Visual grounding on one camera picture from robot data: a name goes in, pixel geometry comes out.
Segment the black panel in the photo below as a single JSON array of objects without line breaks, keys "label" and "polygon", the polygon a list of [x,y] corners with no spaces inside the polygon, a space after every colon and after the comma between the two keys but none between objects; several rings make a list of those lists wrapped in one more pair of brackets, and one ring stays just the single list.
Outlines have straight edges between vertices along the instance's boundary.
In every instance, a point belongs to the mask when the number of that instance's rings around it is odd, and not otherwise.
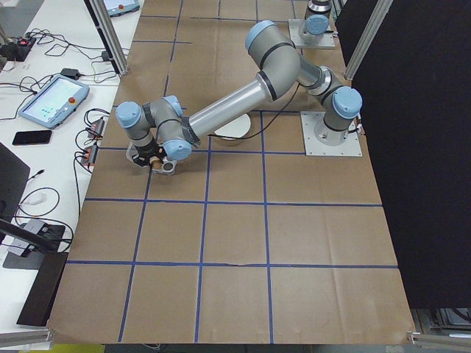
[{"label": "black panel", "polygon": [[66,260],[65,253],[44,255],[38,275],[16,322],[18,325],[44,327],[47,324]]},{"label": "black panel", "polygon": [[396,0],[353,80],[412,307],[471,305],[470,24],[469,0]]},{"label": "black panel", "polygon": [[[0,218],[11,221],[28,181],[29,167],[0,143]],[[4,234],[0,233],[0,243]]]}]

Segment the aluminum frame post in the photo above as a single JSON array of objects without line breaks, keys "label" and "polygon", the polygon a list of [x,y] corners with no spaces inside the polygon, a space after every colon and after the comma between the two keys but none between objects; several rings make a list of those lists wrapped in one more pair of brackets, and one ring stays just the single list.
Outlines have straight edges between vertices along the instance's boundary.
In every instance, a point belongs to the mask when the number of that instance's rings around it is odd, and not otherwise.
[{"label": "aluminum frame post", "polygon": [[365,30],[358,41],[358,45],[356,46],[355,51],[348,62],[347,68],[345,69],[345,79],[353,79],[355,76],[356,71],[368,52],[369,46],[373,39],[375,39],[376,33],[378,33],[378,30],[389,11],[392,2],[393,0],[380,0],[376,4],[371,17],[366,24]]},{"label": "aluminum frame post", "polygon": [[408,339],[418,347],[451,349],[459,352],[471,352],[471,338],[457,338],[444,335],[421,335],[410,332]]},{"label": "aluminum frame post", "polygon": [[54,333],[50,329],[0,333],[0,348],[21,346],[24,344],[52,342],[53,337]]},{"label": "aluminum frame post", "polygon": [[114,71],[118,75],[128,74],[130,67],[124,56],[115,28],[111,23],[105,3],[103,0],[84,0],[84,2],[110,57]]}]

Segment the metal base plate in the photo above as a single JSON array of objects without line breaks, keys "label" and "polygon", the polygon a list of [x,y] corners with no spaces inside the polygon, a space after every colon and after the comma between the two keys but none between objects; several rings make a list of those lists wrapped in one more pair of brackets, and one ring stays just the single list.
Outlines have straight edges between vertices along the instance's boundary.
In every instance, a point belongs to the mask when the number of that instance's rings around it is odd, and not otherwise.
[{"label": "metal base plate", "polygon": [[305,41],[300,37],[300,26],[302,20],[288,20],[289,36],[296,48],[312,48],[312,49],[334,49],[336,47],[333,36],[330,33],[324,35],[313,36],[310,41]]},{"label": "metal base plate", "polygon": [[[340,146],[327,146],[317,140],[314,135],[314,127],[324,118],[324,112],[301,112],[302,134],[304,135],[304,147],[306,156],[335,156],[335,157],[361,157],[360,141],[356,133],[349,134]],[[350,130],[355,129],[355,124],[350,125]]]}]

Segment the smartphone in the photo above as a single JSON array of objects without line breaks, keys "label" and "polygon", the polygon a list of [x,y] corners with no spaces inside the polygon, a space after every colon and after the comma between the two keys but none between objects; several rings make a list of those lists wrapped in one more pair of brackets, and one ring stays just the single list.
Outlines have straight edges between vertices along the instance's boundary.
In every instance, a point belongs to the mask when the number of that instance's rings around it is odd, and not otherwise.
[{"label": "smartphone", "polygon": [[51,130],[18,131],[15,134],[15,138],[13,138],[13,145],[22,146],[49,143],[51,135]]}]

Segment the white table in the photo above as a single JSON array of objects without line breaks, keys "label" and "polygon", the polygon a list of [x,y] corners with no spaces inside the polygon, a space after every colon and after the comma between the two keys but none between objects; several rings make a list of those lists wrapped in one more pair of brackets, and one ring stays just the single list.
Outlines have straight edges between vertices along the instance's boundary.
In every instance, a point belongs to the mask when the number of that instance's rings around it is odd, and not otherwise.
[{"label": "white table", "polygon": [[[137,26],[141,11],[130,13],[112,20],[118,34],[121,46],[129,48],[132,43],[134,31]],[[103,47],[98,33],[93,25],[90,15],[82,0],[45,0],[29,30],[33,28],[49,29],[52,33],[65,35],[72,43]],[[74,49],[69,49],[62,57],[46,57],[44,52],[53,43],[46,46],[34,46],[32,52],[24,63],[17,63],[10,71],[0,73],[0,82],[20,82],[25,76],[33,76],[40,79],[48,74],[60,72],[62,68],[77,68],[83,74],[92,74],[90,60]],[[100,51],[87,51],[88,54]],[[113,70],[111,64],[98,64],[97,72]],[[87,99],[81,103],[77,111],[70,115],[64,124],[56,128],[52,133],[51,142],[42,146],[13,146],[13,136],[17,131],[42,129],[41,126],[32,123],[22,117],[11,121],[0,121],[0,142],[20,157],[30,168],[31,175],[40,169],[46,171],[28,183],[24,195],[41,187],[52,187],[60,193],[60,203],[47,218],[54,218],[66,222],[75,229],[78,221],[77,193],[75,189],[73,156],[77,147],[74,138],[78,131],[85,128],[83,122],[84,113],[91,108],[102,108],[110,111],[113,100],[118,90],[119,78],[109,79],[101,84],[93,82],[93,77],[81,79],[81,82],[90,85],[90,93]],[[0,118],[13,116],[16,107],[28,93],[21,93],[17,88],[0,88]],[[102,114],[91,113],[91,120],[99,118]],[[87,139],[86,133],[81,134],[79,144]],[[81,203],[85,198],[91,176],[77,166],[77,176]],[[35,206],[26,206],[28,211],[38,214],[51,209],[55,198],[47,194],[48,200]],[[12,240],[6,237],[4,243]],[[0,247],[0,264],[6,256],[6,248]],[[28,327],[20,327],[16,324],[21,309],[26,301],[29,290],[36,277],[37,271],[12,270],[0,268],[0,333],[21,332],[29,330]],[[48,349],[49,344],[35,344],[26,346],[9,347],[8,349]]]},{"label": "white table", "polygon": [[[140,11],[136,11],[135,13],[111,19],[121,47],[124,49],[131,47],[140,13]],[[66,40],[73,44],[100,48],[100,50],[83,49],[90,57],[97,57],[101,54],[102,50],[105,50],[83,0],[45,0],[38,14],[28,27],[28,32],[35,28],[48,29],[55,35],[64,35]],[[35,44],[24,63],[15,64],[14,62],[9,62],[4,67],[4,70],[9,70],[14,65],[15,68],[11,71],[2,71],[0,73],[0,82],[20,82],[25,76],[33,76],[36,79],[40,79],[46,75],[58,73],[63,68],[76,68],[81,74],[93,74],[91,61],[75,48],[69,48],[60,57],[46,56],[44,53],[56,43],[64,44],[58,40],[43,46]],[[61,48],[56,48],[52,54],[60,53],[61,51]],[[113,70],[109,62],[94,65],[97,72]],[[100,76],[97,77],[97,80],[103,78],[105,76]],[[89,85],[95,85],[92,79],[93,77],[88,77],[81,79],[81,81],[87,82]],[[102,84],[118,85],[119,78],[107,79]]]}]

